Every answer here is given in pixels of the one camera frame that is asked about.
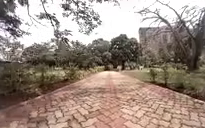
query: paved walkway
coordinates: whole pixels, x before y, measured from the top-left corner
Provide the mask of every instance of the paved walkway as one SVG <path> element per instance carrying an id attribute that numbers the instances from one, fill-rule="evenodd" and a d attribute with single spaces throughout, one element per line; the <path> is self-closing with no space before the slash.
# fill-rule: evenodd
<path id="1" fill-rule="evenodd" d="M 0 128 L 205 128 L 205 103 L 102 72 L 1 110 Z"/>

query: lawn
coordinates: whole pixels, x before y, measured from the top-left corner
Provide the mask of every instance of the lawn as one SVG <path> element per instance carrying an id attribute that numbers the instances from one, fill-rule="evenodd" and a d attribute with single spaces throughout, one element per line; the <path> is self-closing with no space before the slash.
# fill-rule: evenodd
<path id="1" fill-rule="evenodd" d="M 153 83 L 169 88 L 180 93 L 187 94 L 194 98 L 205 100 L 205 72 L 204 69 L 193 73 L 186 73 L 184 70 L 168 69 L 168 84 L 164 84 L 164 73 L 162 69 L 155 69 L 157 72 L 156 81 L 151 80 L 150 69 L 123 71 L 124 75 L 137 78 L 143 82 Z"/>

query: tree branch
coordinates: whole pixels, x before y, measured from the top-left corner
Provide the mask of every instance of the tree branch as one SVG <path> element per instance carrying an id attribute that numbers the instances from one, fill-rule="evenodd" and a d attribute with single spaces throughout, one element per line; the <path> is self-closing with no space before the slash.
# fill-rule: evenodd
<path id="1" fill-rule="evenodd" d="M 165 23 L 169 27 L 169 29 L 173 33 L 173 36 L 174 36 L 176 42 L 180 45 L 184 55 L 187 55 L 186 49 L 183 46 L 183 42 L 180 40 L 181 38 L 179 37 L 179 34 L 173 29 L 173 27 L 171 26 L 169 21 L 159 14 L 159 10 L 156 9 L 155 11 L 151 11 L 149 9 L 144 9 L 144 10 L 141 10 L 137 13 L 140 13 L 140 14 L 149 14 L 150 13 L 150 14 L 157 16 L 159 20 L 161 20 L 163 23 Z"/>
<path id="2" fill-rule="evenodd" d="M 187 31 L 187 33 L 189 34 L 189 36 L 194 40 L 195 37 L 194 37 L 193 34 L 190 32 L 190 29 L 187 27 L 187 25 L 186 25 L 185 21 L 182 19 L 181 15 L 178 14 L 178 12 L 177 12 L 174 8 L 172 8 L 171 6 L 169 6 L 168 4 L 164 4 L 164 3 L 162 3 L 160 0 L 156 0 L 156 1 L 157 1 L 158 3 L 164 5 L 164 6 L 168 7 L 169 9 L 171 9 L 171 10 L 176 14 L 177 18 L 178 18 L 178 19 L 180 20 L 180 22 L 183 24 L 183 26 L 184 26 L 184 28 L 186 29 L 186 31 Z"/>
<path id="3" fill-rule="evenodd" d="M 146 21 L 146 20 L 149 20 L 149 19 L 158 19 L 159 17 L 157 16 L 152 16 L 152 17 L 145 17 L 142 19 L 142 22 Z"/>
<path id="4" fill-rule="evenodd" d="M 188 5 L 186 5 L 186 6 L 184 6 L 182 9 L 183 9 L 183 11 L 181 12 L 181 15 L 180 15 L 180 17 L 183 17 L 183 15 L 184 15 L 184 12 L 186 11 L 186 9 L 188 8 Z"/>
<path id="5" fill-rule="evenodd" d="M 27 14 L 28 14 L 28 16 L 30 17 L 30 20 L 31 20 L 32 24 L 34 24 L 34 22 L 33 22 L 33 20 L 34 20 L 34 21 L 37 22 L 38 24 L 40 24 L 40 25 L 46 27 L 46 25 L 42 24 L 41 22 L 39 22 L 39 21 L 36 20 L 33 16 L 30 15 L 30 5 L 29 5 L 29 3 L 27 3 Z"/>
<path id="6" fill-rule="evenodd" d="M 205 9 L 204 9 L 203 17 L 201 19 L 201 23 L 199 24 L 199 31 L 200 32 L 198 33 L 197 38 L 200 39 L 205 34 Z"/>
<path id="7" fill-rule="evenodd" d="M 49 14 L 48 14 L 48 12 L 47 12 L 45 6 L 44 6 L 44 1 L 43 1 L 43 0 L 41 0 L 41 4 L 42 4 L 42 7 L 43 7 L 43 9 L 44 9 L 44 12 L 46 13 L 47 18 L 50 20 L 51 25 L 52 25 L 52 27 L 53 27 L 53 29 L 54 29 L 54 31 L 55 31 L 55 30 L 56 30 L 56 29 L 55 29 L 55 25 L 54 25 L 54 23 L 53 23 L 53 20 L 52 20 L 51 16 L 49 16 Z"/>

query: tree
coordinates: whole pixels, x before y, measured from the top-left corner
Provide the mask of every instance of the tree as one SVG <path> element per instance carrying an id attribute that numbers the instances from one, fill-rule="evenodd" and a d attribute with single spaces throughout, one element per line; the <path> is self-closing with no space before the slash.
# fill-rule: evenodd
<path id="1" fill-rule="evenodd" d="M 160 4 L 172 11 L 176 20 L 171 22 L 167 16 L 160 13 L 160 9 L 152 10 L 151 6 L 138 13 L 146 16 L 143 21 L 153 19 L 154 22 L 164 23 L 172 33 L 178 53 L 183 54 L 181 62 L 187 64 L 189 70 L 198 69 L 198 61 L 205 44 L 205 7 L 182 7 L 179 12 L 169 4 L 156 0 L 155 4 Z"/>
<path id="2" fill-rule="evenodd" d="M 32 64 L 55 64 L 54 52 L 53 48 L 49 43 L 37 44 L 24 49 L 22 53 L 22 58 L 24 61 L 32 63 Z"/>
<path id="3" fill-rule="evenodd" d="M 3 56 L 8 61 L 21 61 L 22 51 L 23 44 L 20 42 L 7 43 L 3 51 Z"/>
<path id="4" fill-rule="evenodd" d="M 80 69 L 89 69 L 101 63 L 100 58 L 93 56 L 88 47 L 79 41 L 59 45 L 56 50 L 56 60 L 62 66 Z"/>
<path id="5" fill-rule="evenodd" d="M 139 56 L 139 44 L 136 39 L 128 39 L 127 35 L 121 34 L 111 40 L 112 63 L 113 67 L 117 68 L 122 65 L 122 70 L 125 70 L 125 63 L 136 61 Z"/>
<path id="6" fill-rule="evenodd" d="M 29 0 L 0 0 L 0 30 L 7 32 L 14 38 L 21 37 L 23 34 L 28 34 L 20 29 L 22 24 L 28 24 L 32 26 L 33 24 L 41 24 L 39 20 L 49 20 L 51 26 L 54 29 L 54 35 L 56 38 L 61 37 L 61 33 L 69 34 L 70 30 L 61 30 L 60 21 L 57 19 L 56 14 L 48 11 L 47 5 L 53 4 L 53 1 L 49 0 L 38 0 L 41 4 L 43 12 L 38 15 L 33 16 L 30 14 L 30 1 Z M 101 24 L 100 16 L 92 8 L 92 3 L 102 3 L 106 1 L 116 2 L 115 0 L 66 0 L 59 3 L 60 7 L 63 9 L 63 17 L 72 17 L 80 29 L 79 31 L 85 34 L 92 32 L 94 28 Z M 17 4 L 25 7 L 27 9 L 28 15 L 30 17 L 31 23 L 22 21 L 20 17 L 16 15 Z"/>
<path id="7" fill-rule="evenodd" d="M 104 52 L 102 55 L 102 61 L 103 61 L 105 70 L 109 70 L 109 64 L 111 62 L 111 57 L 112 55 L 110 52 Z"/>
<path id="8" fill-rule="evenodd" d="M 97 60 L 98 65 L 104 65 L 105 67 L 109 65 L 110 59 L 109 59 L 109 49 L 110 49 L 110 42 L 103 40 L 102 38 L 94 40 L 91 44 L 88 46 L 89 52 L 92 53 L 93 56 L 95 56 Z"/>

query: grass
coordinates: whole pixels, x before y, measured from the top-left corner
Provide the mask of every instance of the grass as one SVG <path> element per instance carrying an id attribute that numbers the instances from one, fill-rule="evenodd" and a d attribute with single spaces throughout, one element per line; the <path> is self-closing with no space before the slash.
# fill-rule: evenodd
<path id="1" fill-rule="evenodd" d="M 27 74 L 31 74 L 28 75 L 30 77 L 31 84 L 28 82 L 24 85 L 19 86 L 20 88 L 26 88 L 24 90 L 8 93 L 8 88 L 6 88 L 4 84 L 1 84 L 2 88 L 0 88 L 0 109 L 9 107 L 11 105 L 17 104 L 28 99 L 32 99 L 48 92 L 52 92 L 53 90 L 69 85 L 79 79 L 83 79 L 90 74 L 103 71 L 103 67 L 95 67 L 89 70 L 77 69 L 75 70 L 75 74 L 78 74 L 78 77 L 74 77 L 75 79 L 68 79 L 64 81 L 64 79 L 70 77 L 67 76 L 67 71 L 68 69 L 63 70 L 62 68 L 48 68 L 45 72 L 45 76 L 47 76 L 47 78 L 48 76 L 53 76 L 53 79 L 47 79 L 46 85 L 43 87 L 39 86 L 39 79 L 41 77 L 41 73 L 35 68 L 32 68 L 31 70 L 25 72 Z"/>
<path id="2" fill-rule="evenodd" d="M 45 68 L 43 71 L 44 77 L 42 77 L 42 67 L 31 67 L 27 69 L 24 68 L 23 70 L 25 76 L 21 78 L 16 77 L 15 80 L 22 79 L 25 82 L 18 85 L 8 86 L 6 83 L 11 81 L 9 77 L 0 77 L 0 94 L 11 92 L 14 90 L 14 88 L 25 91 L 35 91 L 43 87 L 43 89 L 50 90 L 51 88 L 54 88 L 54 83 L 76 81 L 85 78 L 89 74 L 103 71 L 103 67 L 95 67 L 89 70 L 79 70 L 75 68 L 74 72 L 71 73 L 72 76 L 70 76 L 70 69 L 64 70 L 61 67 L 43 68 Z"/>
<path id="3" fill-rule="evenodd" d="M 144 82 L 153 83 L 151 80 L 150 69 L 123 71 L 123 74 L 137 78 Z M 164 74 L 162 69 L 155 69 L 157 72 L 155 84 L 164 86 Z M 169 78 L 167 88 L 180 91 L 183 93 L 199 93 L 205 89 L 205 79 L 202 77 L 202 72 L 186 73 L 184 70 L 176 70 L 173 68 L 168 69 Z"/>

